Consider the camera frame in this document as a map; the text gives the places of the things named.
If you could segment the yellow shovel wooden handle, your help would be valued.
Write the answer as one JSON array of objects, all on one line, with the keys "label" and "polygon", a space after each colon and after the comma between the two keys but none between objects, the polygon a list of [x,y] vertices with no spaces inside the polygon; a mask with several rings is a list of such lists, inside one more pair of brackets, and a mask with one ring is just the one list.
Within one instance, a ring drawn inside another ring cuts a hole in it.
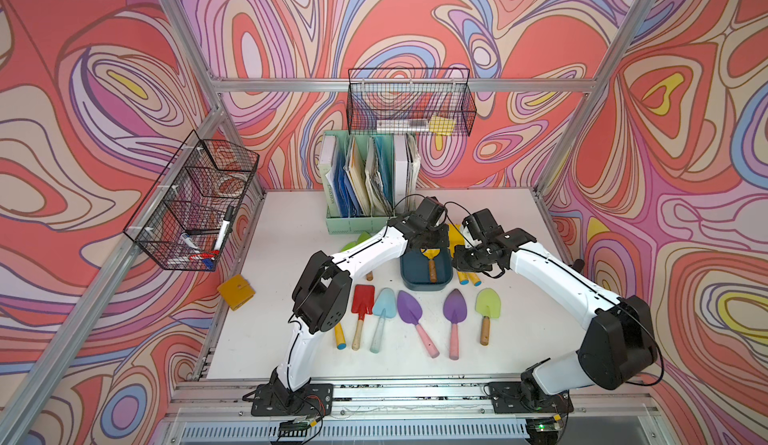
[{"label": "yellow shovel wooden handle", "polygon": [[429,279],[431,283],[436,283],[438,281],[438,273],[437,273],[435,258],[439,254],[440,254],[439,249],[423,249],[422,250],[422,255],[427,259],[428,273],[429,273]]}]

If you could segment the yellow square shovel yellow handle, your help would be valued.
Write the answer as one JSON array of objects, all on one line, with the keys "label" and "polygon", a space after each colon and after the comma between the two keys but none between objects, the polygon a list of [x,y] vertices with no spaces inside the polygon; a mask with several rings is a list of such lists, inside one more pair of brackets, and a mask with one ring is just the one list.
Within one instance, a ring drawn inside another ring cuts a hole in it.
[{"label": "yellow square shovel yellow handle", "polygon": [[[465,240],[462,237],[459,229],[455,225],[449,226],[449,252],[451,255],[451,258],[455,257],[455,248],[457,246],[464,246]],[[456,270],[456,274],[459,280],[459,283],[461,285],[467,285],[469,283],[469,278],[465,272]]]}]

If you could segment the dark teal storage box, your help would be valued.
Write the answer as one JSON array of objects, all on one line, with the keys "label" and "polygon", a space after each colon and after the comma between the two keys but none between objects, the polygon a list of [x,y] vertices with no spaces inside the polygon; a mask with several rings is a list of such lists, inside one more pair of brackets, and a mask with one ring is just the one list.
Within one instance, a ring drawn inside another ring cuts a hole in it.
[{"label": "dark teal storage box", "polygon": [[400,274],[409,290],[416,292],[437,292],[443,290],[453,279],[453,267],[448,249],[443,247],[435,258],[438,273],[438,281],[431,283],[428,273],[427,259],[422,251],[412,250],[406,252],[399,259]]}]

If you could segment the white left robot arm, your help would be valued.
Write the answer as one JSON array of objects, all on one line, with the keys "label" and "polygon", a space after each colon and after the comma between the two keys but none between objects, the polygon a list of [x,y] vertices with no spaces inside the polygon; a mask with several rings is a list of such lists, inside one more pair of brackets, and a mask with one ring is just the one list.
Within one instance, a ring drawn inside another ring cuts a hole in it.
[{"label": "white left robot arm", "polygon": [[311,379],[319,340],[346,313],[355,282],[407,252],[447,246],[445,215],[437,198],[423,196],[415,210],[389,219],[361,244],[333,255],[314,253],[292,292],[292,336],[270,382],[290,394],[303,388]]}]

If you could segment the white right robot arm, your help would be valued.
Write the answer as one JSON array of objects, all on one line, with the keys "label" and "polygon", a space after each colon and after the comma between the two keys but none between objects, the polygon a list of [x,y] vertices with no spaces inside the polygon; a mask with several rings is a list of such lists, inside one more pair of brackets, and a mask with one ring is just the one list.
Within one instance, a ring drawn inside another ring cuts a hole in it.
[{"label": "white right robot arm", "polygon": [[623,298],[586,279],[527,231],[503,230],[489,209],[467,216],[460,234],[467,243],[456,248],[457,270],[488,275],[498,268],[522,276],[585,331],[575,351],[525,370],[522,387],[532,399],[592,385],[615,390],[662,362],[650,307],[642,298]]}]

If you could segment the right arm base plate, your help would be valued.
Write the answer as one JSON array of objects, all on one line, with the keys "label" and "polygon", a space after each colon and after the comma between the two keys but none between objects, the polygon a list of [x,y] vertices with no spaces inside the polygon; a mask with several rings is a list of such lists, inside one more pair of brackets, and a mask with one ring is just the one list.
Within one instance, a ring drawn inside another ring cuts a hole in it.
[{"label": "right arm base plate", "polygon": [[574,411],[566,392],[546,395],[532,382],[490,382],[483,389],[496,414],[564,415]]}]

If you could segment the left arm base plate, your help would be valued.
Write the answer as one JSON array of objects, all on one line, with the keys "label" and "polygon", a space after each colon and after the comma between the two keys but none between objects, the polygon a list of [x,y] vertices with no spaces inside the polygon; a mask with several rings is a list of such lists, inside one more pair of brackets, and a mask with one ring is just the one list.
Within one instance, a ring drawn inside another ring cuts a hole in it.
[{"label": "left arm base plate", "polygon": [[325,417],[332,412],[333,398],[334,386],[329,383],[308,383],[291,392],[279,381],[259,385],[243,396],[251,403],[254,417]]}]

